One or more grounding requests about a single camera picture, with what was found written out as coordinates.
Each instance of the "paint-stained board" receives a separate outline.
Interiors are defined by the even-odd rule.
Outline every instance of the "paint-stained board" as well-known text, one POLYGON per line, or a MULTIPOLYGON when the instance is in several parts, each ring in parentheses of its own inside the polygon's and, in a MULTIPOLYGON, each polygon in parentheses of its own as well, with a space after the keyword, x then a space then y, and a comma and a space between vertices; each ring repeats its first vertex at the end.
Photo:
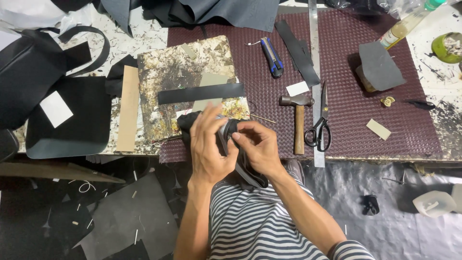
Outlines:
MULTIPOLYGON (((188 47, 197 55, 193 60, 180 45, 138 55, 141 110, 147 140, 168 140, 181 135, 176 112, 191 109, 194 104, 159 105, 159 91, 198 87, 202 73, 226 75, 228 83, 236 83, 226 36, 189 43, 188 47)), ((223 105, 225 116, 249 118, 246 98, 223 99, 223 105)))

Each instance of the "maroon textured mat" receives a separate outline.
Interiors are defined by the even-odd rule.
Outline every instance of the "maroon textured mat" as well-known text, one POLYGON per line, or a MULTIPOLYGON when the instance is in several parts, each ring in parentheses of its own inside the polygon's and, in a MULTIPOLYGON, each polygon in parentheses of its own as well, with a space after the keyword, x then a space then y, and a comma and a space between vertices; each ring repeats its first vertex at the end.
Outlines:
MULTIPOLYGON (((285 19, 298 39, 310 42, 309 21, 306 13, 281 14, 276 21, 285 19)), ((390 16, 377 16, 372 20, 340 12, 324 11, 318 15, 321 80, 328 80, 329 125, 332 130, 332 145, 327 156, 362 155, 412 155, 441 152, 438 137, 429 112, 415 108, 406 99, 425 100, 423 89, 417 76, 411 52, 406 40, 402 40, 390 49, 391 56, 400 68, 407 83, 382 93, 366 95, 353 70, 359 66, 359 44, 377 40, 395 22, 390 16), (391 107, 384 108, 380 99, 392 96, 397 101, 391 107), (391 132, 384 141, 366 124, 373 118, 391 132)), ((286 86, 301 82, 298 71, 293 70, 289 52, 282 39, 274 30, 266 33, 247 28, 223 25, 207 25, 209 37, 226 35, 236 75, 245 84, 247 98, 252 104, 252 113, 276 122, 276 124, 254 118, 278 134, 278 146, 281 158, 312 157, 313 149, 305 146, 305 155, 293 154, 294 107, 279 106, 278 99, 286 95, 286 86), (260 38, 271 38, 285 67, 279 79, 271 78, 267 62, 259 44, 247 46, 260 38)), ((188 31, 184 28, 170 28, 167 45, 175 46, 203 39, 200 30, 188 31)), ((305 129, 312 127, 312 108, 305 108, 305 129)), ((184 146, 178 141, 167 142, 161 153, 168 152, 165 161, 184 160, 184 146)))

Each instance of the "hand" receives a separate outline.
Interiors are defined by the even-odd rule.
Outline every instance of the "hand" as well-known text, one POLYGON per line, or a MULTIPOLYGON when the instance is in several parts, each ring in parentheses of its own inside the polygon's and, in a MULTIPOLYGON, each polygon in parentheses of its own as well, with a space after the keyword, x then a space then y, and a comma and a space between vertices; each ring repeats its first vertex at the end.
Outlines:
POLYGON ((221 156, 216 144, 215 133, 228 122, 228 118, 216 119, 220 111, 221 104, 213 107, 209 103, 191 127, 193 174, 188 185, 212 188, 234 171, 239 149, 230 139, 228 156, 221 156))
POLYGON ((256 121, 244 121, 237 124, 232 138, 245 150, 254 170, 273 177, 286 172, 279 160, 276 133, 256 121))

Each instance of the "green container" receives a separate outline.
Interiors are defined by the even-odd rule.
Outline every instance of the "green container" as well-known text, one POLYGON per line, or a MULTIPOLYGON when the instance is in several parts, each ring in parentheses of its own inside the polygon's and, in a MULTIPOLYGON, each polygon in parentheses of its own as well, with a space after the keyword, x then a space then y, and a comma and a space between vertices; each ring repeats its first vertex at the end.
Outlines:
POLYGON ((445 63, 459 63, 462 62, 462 56, 455 54, 448 54, 448 50, 444 46, 444 39, 447 36, 451 36, 454 39, 462 42, 462 34, 458 32, 450 32, 436 37, 432 42, 432 51, 436 54, 436 57, 445 63))

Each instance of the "white container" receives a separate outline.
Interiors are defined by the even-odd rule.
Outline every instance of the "white container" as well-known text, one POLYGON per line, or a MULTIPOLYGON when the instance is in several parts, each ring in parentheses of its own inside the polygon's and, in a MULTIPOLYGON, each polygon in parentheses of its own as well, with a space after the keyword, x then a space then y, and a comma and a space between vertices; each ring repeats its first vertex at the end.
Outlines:
POLYGON ((454 186, 452 187, 451 197, 456 202, 456 206, 457 206, 454 211, 462 214, 462 184, 461 183, 454 184, 454 186))
POLYGON ((451 195, 446 192, 432 191, 415 198, 412 203, 420 214, 428 217, 439 217, 457 208, 451 195))

